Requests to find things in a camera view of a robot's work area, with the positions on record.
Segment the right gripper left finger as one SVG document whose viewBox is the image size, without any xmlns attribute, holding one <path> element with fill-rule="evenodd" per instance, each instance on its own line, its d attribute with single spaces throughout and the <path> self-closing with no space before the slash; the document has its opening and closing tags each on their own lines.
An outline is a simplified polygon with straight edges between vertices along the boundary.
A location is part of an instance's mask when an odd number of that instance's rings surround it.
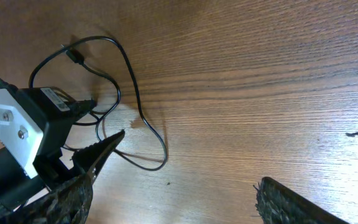
<svg viewBox="0 0 358 224">
<path fill-rule="evenodd" d="M 93 199 L 93 183 L 124 136 L 122 130 L 76 151 L 71 169 L 59 159 L 36 159 L 36 170 L 50 192 L 14 212 L 0 210 L 0 223 L 85 223 Z"/>
</svg>

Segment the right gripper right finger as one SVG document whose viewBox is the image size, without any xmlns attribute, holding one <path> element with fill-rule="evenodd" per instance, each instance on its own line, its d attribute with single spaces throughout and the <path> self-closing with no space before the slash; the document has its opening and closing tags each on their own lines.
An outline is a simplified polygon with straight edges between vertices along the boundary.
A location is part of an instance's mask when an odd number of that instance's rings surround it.
<svg viewBox="0 0 358 224">
<path fill-rule="evenodd" d="M 347 224 L 271 177 L 263 177 L 254 189 L 264 223 Z"/>
</svg>

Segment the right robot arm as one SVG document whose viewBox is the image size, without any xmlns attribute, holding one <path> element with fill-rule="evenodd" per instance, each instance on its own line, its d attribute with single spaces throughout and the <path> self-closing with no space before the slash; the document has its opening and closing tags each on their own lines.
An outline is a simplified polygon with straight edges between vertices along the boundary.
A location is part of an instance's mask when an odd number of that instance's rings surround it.
<svg viewBox="0 0 358 224">
<path fill-rule="evenodd" d="M 124 136 L 120 131 L 76 151 L 71 169 L 56 157 L 40 157 L 33 179 L 12 153 L 0 149 L 0 223 L 85 223 L 93 182 Z M 255 207 L 264 223 L 343 223 L 271 177 L 263 177 L 255 189 Z"/>
</svg>

